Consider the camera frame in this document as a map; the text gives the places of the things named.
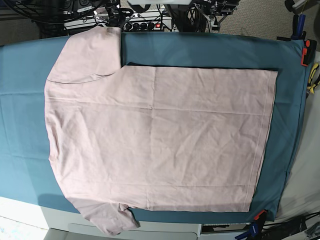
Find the pink T-shirt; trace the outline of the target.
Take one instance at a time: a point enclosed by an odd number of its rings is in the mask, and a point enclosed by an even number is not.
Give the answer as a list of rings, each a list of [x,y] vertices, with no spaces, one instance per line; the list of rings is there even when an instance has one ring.
[[[121,30],[65,43],[44,88],[49,161],[80,214],[135,225],[130,208],[248,212],[277,72],[121,65]]]

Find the blue spring clamp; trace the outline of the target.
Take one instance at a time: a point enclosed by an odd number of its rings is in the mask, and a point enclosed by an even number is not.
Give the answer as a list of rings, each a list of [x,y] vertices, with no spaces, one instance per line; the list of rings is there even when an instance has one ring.
[[[305,14],[295,14],[292,19],[292,34],[290,37],[277,36],[279,41],[289,42],[291,40],[305,40],[307,32],[304,31]]]

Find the teal table cloth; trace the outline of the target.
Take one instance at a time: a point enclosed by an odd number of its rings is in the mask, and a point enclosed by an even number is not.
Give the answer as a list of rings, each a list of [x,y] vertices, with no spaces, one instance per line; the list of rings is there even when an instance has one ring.
[[[0,195],[75,212],[50,166],[44,121],[46,78],[67,42],[54,37],[0,48]],[[265,159],[246,213],[133,209],[136,220],[162,223],[243,223],[261,210],[276,217],[298,149],[310,68],[301,65],[301,40],[276,41],[219,33],[123,33],[124,65],[277,70],[274,113]]]

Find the orange blue bottom clamp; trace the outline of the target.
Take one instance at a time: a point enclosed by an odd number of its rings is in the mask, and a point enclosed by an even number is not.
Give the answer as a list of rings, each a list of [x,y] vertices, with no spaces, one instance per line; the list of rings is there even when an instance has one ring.
[[[254,221],[249,225],[249,229],[234,238],[236,240],[254,240],[256,237],[260,236],[267,219],[268,211],[262,210],[255,217]]]

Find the orange black clamp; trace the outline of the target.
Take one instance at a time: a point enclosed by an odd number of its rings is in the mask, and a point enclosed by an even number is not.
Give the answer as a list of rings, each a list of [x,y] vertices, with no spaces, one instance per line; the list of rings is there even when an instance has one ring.
[[[316,53],[317,41],[308,39],[302,48],[301,65],[307,67],[313,60]]]

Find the yellow black pliers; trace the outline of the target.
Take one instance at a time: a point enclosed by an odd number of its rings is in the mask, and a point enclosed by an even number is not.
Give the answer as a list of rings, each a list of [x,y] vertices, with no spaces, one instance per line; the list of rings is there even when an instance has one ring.
[[[315,79],[316,73],[320,71],[320,63],[316,62],[310,71],[308,81],[307,81],[307,89],[306,93],[309,94],[314,94],[315,89],[319,86],[320,84],[320,76],[318,75],[317,79]]]

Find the black power strip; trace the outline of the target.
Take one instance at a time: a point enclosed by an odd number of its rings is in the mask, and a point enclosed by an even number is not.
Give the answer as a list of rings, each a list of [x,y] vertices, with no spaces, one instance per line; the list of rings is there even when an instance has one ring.
[[[161,22],[128,22],[124,25],[124,32],[164,32]]]

